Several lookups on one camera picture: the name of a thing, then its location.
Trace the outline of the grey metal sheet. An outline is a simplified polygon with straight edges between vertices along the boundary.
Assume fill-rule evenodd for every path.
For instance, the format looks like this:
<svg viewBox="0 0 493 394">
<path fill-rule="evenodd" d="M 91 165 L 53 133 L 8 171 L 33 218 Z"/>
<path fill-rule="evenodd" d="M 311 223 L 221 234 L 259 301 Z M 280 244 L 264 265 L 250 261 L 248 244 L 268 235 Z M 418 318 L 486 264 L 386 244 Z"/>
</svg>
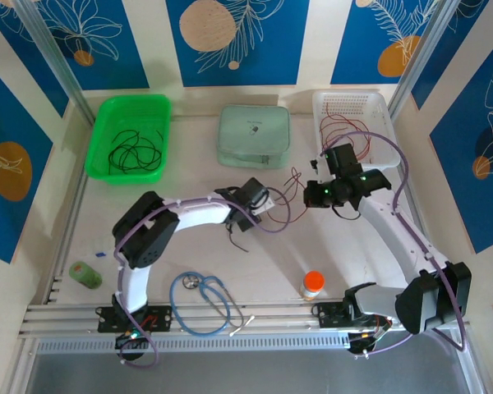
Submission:
<svg viewBox="0 0 493 394">
<path fill-rule="evenodd" d="M 489 394 L 470 354 L 435 334 L 367 358 L 345 350 L 174 350 L 152 369 L 84 341 L 39 345 L 26 394 Z"/>
</svg>

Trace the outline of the mint green zip pouch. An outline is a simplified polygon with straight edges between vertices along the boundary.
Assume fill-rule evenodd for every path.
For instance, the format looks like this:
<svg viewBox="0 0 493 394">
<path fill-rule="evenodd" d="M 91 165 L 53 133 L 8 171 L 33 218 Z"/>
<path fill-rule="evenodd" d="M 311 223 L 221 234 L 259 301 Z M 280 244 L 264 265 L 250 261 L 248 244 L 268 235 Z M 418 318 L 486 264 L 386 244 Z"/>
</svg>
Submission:
<svg viewBox="0 0 493 394">
<path fill-rule="evenodd" d="M 291 118 L 285 107 L 225 106 L 219 116 L 217 160 L 226 167 L 280 169 L 291 147 Z"/>
</svg>

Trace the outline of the white plastic basket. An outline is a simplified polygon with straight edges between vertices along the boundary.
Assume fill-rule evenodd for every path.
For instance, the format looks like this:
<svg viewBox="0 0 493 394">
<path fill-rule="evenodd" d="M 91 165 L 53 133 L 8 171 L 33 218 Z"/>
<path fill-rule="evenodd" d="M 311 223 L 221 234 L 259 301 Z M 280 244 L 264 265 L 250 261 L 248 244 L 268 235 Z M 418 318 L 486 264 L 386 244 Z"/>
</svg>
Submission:
<svg viewBox="0 0 493 394">
<path fill-rule="evenodd" d="M 396 141 L 385 98 L 365 89 L 319 90 L 312 95 L 316 146 L 322 152 L 340 135 L 365 169 L 385 170 L 400 164 L 398 152 L 374 134 Z"/>
</svg>

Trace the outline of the aluminium frame post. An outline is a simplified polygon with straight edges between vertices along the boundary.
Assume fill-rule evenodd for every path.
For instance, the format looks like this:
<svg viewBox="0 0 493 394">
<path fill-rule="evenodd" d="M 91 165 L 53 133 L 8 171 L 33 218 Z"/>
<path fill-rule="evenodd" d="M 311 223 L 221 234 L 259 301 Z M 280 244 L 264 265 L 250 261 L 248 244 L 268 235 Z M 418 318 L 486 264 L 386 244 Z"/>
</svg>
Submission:
<svg viewBox="0 0 493 394">
<path fill-rule="evenodd" d="M 12 0 L 12 5 L 67 97 L 85 120 L 93 126 L 95 117 L 91 107 L 36 5 L 31 0 Z"/>
<path fill-rule="evenodd" d="M 405 101 L 410 97 L 413 86 L 418 81 L 428 63 L 436 45 L 440 42 L 442 34 L 461 0 L 439 0 L 435 12 L 427 23 L 412 58 L 406 65 L 396 90 L 389 102 L 389 114 L 392 122 L 400 114 Z"/>
</svg>

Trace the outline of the blue stethoscope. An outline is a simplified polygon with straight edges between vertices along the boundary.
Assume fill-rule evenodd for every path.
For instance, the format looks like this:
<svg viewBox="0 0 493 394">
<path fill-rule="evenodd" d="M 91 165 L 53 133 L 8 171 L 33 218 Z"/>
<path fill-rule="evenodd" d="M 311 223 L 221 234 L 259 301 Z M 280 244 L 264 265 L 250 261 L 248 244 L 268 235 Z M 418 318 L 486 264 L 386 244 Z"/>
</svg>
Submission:
<svg viewBox="0 0 493 394">
<path fill-rule="evenodd" d="M 178 284 L 182 284 L 186 290 L 198 291 L 200 297 L 222 318 L 223 324 L 209 332 L 201 332 L 189 328 L 180 315 L 175 301 Z M 214 275 L 204 276 L 193 271 L 181 273 L 173 279 L 168 296 L 172 313 L 177 323 L 184 332 L 194 337 L 216 336 L 223 333 L 227 328 L 231 329 L 228 335 L 233 337 L 249 326 L 256 318 L 253 314 L 248 318 L 245 316 L 223 281 Z"/>
</svg>

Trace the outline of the green plastic basket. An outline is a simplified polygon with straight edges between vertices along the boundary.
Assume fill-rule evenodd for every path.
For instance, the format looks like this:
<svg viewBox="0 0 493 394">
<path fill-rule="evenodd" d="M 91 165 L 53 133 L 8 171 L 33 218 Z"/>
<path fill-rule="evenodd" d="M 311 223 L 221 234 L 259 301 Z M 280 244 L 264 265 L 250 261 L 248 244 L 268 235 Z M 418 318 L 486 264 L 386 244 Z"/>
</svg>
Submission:
<svg viewBox="0 0 493 394">
<path fill-rule="evenodd" d="M 87 175 L 116 186 L 159 181 L 168 160 L 172 110 L 162 94 L 106 100 L 99 107 L 90 139 Z"/>
</svg>

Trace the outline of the orange lid pill bottle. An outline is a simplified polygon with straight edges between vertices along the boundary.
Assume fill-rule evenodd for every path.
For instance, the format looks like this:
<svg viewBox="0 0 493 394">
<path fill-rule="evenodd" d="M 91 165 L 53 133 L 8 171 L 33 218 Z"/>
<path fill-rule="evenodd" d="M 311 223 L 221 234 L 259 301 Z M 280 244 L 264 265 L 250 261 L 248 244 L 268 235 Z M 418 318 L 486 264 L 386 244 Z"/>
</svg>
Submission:
<svg viewBox="0 0 493 394">
<path fill-rule="evenodd" d="M 325 278 L 318 271 L 308 272 L 302 280 L 300 295 L 304 300 L 314 300 L 324 289 Z"/>
</svg>

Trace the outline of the aluminium rail frame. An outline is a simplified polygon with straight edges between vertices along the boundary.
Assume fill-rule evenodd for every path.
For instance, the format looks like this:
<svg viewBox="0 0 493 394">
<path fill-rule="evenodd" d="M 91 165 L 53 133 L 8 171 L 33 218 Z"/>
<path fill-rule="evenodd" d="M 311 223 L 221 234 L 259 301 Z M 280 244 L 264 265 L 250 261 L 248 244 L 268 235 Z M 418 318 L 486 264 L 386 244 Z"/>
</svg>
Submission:
<svg viewBox="0 0 493 394">
<path fill-rule="evenodd" d="M 44 305 L 29 305 L 21 321 L 18 337 L 85 337 L 97 336 L 100 306 L 111 305 L 111 297 L 91 300 L 84 304 L 69 300 L 51 300 Z M 300 300 L 288 302 L 246 302 L 242 310 L 232 311 L 235 324 L 254 319 L 242 334 L 318 332 L 318 318 L 312 314 L 312 304 Z M 203 301 L 177 302 L 182 321 L 192 330 L 210 332 L 222 325 L 223 319 L 215 309 Z"/>
</svg>

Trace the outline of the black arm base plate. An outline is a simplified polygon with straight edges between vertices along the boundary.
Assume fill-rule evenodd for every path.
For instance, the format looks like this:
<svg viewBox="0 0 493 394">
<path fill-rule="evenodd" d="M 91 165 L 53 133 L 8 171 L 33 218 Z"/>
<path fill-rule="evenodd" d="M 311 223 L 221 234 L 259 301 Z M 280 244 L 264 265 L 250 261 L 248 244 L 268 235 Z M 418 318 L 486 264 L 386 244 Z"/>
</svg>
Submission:
<svg viewBox="0 0 493 394">
<path fill-rule="evenodd" d="M 125 312 L 117 307 L 98 307 L 98 332 L 125 333 L 136 329 Z M 131 316 L 147 332 L 168 332 L 171 326 L 172 309 L 169 305 L 146 305 Z"/>
<path fill-rule="evenodd" d="M 384 316 L 364 314 L 358 307 L 342 301 L 318 302 L 311 308 L 320 328 L 390 328 Z"/>
</svg>

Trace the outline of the small green bottle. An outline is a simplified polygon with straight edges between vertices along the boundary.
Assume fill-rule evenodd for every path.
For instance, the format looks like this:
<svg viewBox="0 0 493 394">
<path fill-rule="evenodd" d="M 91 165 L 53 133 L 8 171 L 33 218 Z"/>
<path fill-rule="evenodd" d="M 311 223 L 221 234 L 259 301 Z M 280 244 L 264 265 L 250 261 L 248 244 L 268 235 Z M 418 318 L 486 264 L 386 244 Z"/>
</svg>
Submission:
<svg viewBox="0 0 493 394">
<path fill-rule="evenodd" d="M 98 289 L 103 280 L 101 275 L 85 262 L 75 262 L 68 270 L 70 277 L 88 289 Z"/>
</svg>

